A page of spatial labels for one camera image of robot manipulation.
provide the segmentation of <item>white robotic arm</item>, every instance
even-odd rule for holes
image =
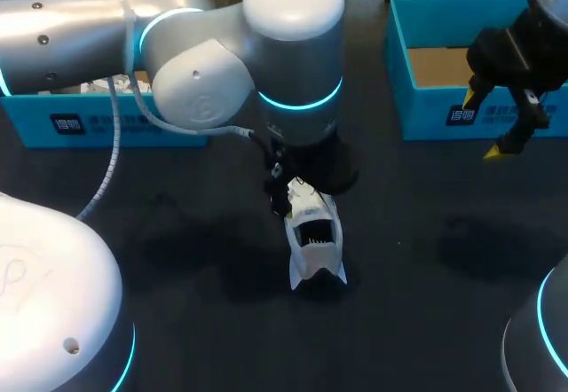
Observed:
[[[0,90],[9,98],[146,70],[163,120],[131,80],[140,108],[186,133],[224,127],[255,90],[270,149],[246,136],[265,151],[264,191],[286,226],[290,284],[321,268],[346,281],[329,195],[357,176],[335,124],[343,9],[343,0],[218,10],[210,0],[1,0]],[[0,390],[130,391],[136,331],[102,239],[3,194],[0,237]]]

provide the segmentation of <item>black table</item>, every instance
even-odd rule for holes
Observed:
[[[132,298],[140,391],[504,390],[504,326],[568,248],[568,142],[495,164],[486,141],[401,142],[386,19],[382,0],[347,2],[341,129],[361,173],[336,199],[346,288],[289,291],[253,145],[122,151],[90,225]],[[261,128],[251,107],[240,123]],[[0,143],[0,190],[69,214],[109,156],[26,151],[5,118]]]

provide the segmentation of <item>cable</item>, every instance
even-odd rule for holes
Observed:
[[[77,219],[84,221],[87,216],[91,214],[95,206],[102,199],[111,179],[113,178],[114,169],[116,168],[116,162],[118,162],[118,153],[121,146],[121,116],[118,109],[118,97],[116,96],[116,88],[114,87],[113,77],[108,77],[106,79],[108,82],[108,89],[110,90],[110,100],[113,107],[113,124],[114,124],[114,137],[113,137],[113,151],[110,155],[110,162],[108,162],[108,168],[106,169],[105,177],[103,182],[101,182],[99,189],[92,197],[89,204],[77,215]]]
[[[240,137],[250,138],[251,135],[255,133],[252,129],[245,129],[239,126],[222,126],[220,128],[214,129],[202,129],[202,130],[192,130],[192,129],[184,129],[179,128],[178,126],[174,126],[173,124],[164,122],[160,120],[158,117],[152,114],[152,112],[148,109],[144,97],[142,96],[142,92],[140,92],[140,88],[138,87],[138,79],[134,74],[129,74],[130,85],[132,86],[132,90],[134,91],[134,98],[136,99],[136,103],[138,105],[139,110],[142,114],[151,122],[154,126],[167,130],[168,132],[179,133],[181,135],[193,135],[196,137],[211,137],[211,136],[219,136],[219,135],[226,135],[226,134],[234,134],[239,135]]]

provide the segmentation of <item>white plastic part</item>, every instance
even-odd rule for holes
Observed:
[[[509,368],[507,367],[507,358],[505,356],[505,339],[507,338],[507,330],[509,329],[509,324],[511,320],[507,323],[505,327],[505,332],[503,333],[503,340],[501,341],[501,369],[503,370],[503,377],[505,377],[505,382],[509,388],[509,392],[517,392],[517,388],[511,379],[511,374],[509,373]]]
[[[303,279],[309,279],[327,269],[347,284],[343,267],[343,230],[333,198],[316,192],[313,187],[298,179],[288,184],[288,196],[292,204],[290,217],[285,218],[286,235],[292,255],[290,256],[290,286],[292,289]],[[303,237],[309,233],[302,226],[313,221],[328,221],[328,239]]]
[[[158,111],[183,129],[212,129],[231,120],[255,88],[248,69],[210,39],[168,61],[152,82]]]
[[[0,196],[0,390],[54,390],[111,333],[121,275],[105,242],[60,212]]]
[[[342,18],[345,0],[242,0],[249,25],[279,41],[302,41],[329,31]]]
[[[164,129],[172,133],[179,133],[181,135],[191,135],[194,137],[214,137],[219,135],[234,134],[240,137],[250,138],[250,135],[254,132],[254,130],[252,129],[245,129],[239,126],[221,126],[220,128],[200,130],[184,129],[180,128],[179,126],[174,126],[173,124],[160,120],[158,117],[152,114],[152,112],[146,105],[144,97],[142,96],[142,92],[140,92],[140,87],[138,86],[138,81],[136,80],[134,74],[130,75],[130,83],[132,84],[134,99],[136,100],[138,109],[148,119],[149,122],[160,129]]]

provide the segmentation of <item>blue cardboard box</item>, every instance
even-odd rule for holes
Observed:
[[[151,94],[144,96],[157,113]],[[121,146],[201,147],[205,137],[191,137],[149,124],[134,97],[119,95]],[[0,100],[27,148],[104,148],[113,145],[113,112],[109,94],[23,95]]]
[[[419,48],[467,48],[483,27],[509,26],[526,6],[527,0],[391,1],[385,56],[405,140],[496,138],[511,128],[517,108],[507,89],[495,88],[476,113],[464,113],[465,77],[471,77],[470,70],[462,73],[459,84],[423,86],[416,80],[410,55]],[[464,57],[465,50],[460,51]],[[430,80],[444,68],[442,59],[421,66],[422,73],[432,72]],[[450,82],[458,80],[459,74],[451,74]],[[541,102],[551,119],[550,128],[535,136],[568,136],[568,86],[550,92]]]

